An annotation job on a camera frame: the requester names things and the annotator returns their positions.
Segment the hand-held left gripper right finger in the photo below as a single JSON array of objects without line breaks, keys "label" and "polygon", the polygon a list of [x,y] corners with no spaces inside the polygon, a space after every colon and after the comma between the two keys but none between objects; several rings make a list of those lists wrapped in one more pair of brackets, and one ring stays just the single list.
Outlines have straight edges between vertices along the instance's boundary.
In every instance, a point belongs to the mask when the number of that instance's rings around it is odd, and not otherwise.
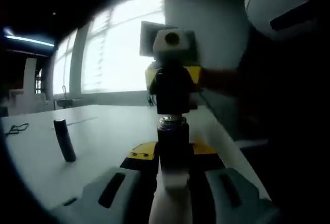
[{"label": "hand-held left gripper right finger", "polygon": [[191,145],[188,187],[193,223],[279,223],[280,210],[204,143]]}]

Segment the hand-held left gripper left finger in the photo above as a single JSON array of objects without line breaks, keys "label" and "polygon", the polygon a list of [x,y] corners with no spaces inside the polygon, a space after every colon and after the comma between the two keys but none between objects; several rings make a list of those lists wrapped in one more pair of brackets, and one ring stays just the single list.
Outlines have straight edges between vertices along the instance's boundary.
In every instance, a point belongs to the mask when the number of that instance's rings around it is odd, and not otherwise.
[{"label": "hand-held left gripper left finger", "polygon": [[58,223],[148,223],[157,187],[156,142],[133,148],[118,167],[53,209]]}]

